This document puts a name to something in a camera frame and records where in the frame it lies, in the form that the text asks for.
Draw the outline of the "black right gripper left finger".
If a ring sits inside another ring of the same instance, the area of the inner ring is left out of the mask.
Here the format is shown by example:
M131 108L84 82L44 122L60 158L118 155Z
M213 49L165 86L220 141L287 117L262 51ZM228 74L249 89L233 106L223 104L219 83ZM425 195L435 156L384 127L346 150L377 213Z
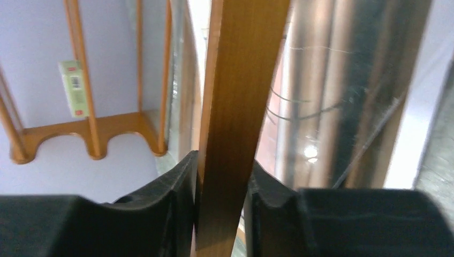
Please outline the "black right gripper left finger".
M198 152L114 203L1 197L1 256L190 256Z

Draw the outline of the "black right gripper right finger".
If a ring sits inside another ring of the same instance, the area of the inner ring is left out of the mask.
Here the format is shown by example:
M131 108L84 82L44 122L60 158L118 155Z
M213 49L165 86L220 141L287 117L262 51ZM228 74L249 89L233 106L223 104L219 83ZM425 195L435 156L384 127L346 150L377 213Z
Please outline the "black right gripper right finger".
M413 190L294 191L253 164L245 199L248 256L453 256L453 234Z

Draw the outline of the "wooden picture frame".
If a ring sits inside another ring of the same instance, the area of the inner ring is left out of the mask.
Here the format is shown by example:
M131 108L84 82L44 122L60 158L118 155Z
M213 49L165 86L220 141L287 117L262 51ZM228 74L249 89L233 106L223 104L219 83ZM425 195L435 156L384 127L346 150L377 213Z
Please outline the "wooden picture frame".
M256 156L292 2L211 6L196 192L201 256L231 255L253 164L269 173Z

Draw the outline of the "glossy plant photo print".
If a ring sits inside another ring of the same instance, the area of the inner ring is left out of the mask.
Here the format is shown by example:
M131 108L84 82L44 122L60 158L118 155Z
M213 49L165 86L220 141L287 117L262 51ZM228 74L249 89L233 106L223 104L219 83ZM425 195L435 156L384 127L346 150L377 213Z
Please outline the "glossy plant photo print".
M412 188L453 1L293 1L257 159L285 186Z

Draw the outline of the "orange wooden shelf rack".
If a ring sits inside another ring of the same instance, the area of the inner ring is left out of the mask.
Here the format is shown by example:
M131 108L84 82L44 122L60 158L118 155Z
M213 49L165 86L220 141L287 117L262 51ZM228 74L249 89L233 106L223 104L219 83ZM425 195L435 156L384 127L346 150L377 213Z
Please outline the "orange wooden shelf rack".
M65 1L64 6L74 57L80 62L82 68L81 87L88 107L85 112L87 119L32 128L24 128L21 123L14 125L13 121L20 121L20 118L6 81L1 77L1 86L5 89L5 93L1 94L1 123L9 139L11 161L15 164L27 164L33 161L43 142L62 135L80 137L85 142L87 153L94 160L105 158L109 140L121 134L139 135L155 156L165 155L168 151L165 140L165 121L172 29L171 2L167 1L165 8L164 51L166 53L163 56L161 110L157 126L153 125L152 120L143 110L143 1L136 1L138 110L101 118L95 114L79 3Z

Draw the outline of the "small white cardboard box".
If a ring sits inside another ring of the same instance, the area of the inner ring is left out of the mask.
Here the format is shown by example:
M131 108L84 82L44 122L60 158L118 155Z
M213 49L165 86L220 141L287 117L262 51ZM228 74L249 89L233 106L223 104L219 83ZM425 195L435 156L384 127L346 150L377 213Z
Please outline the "small white cardboard box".
M58 63L70 113L73 118L86 118L89 115L84 76L79 61Z

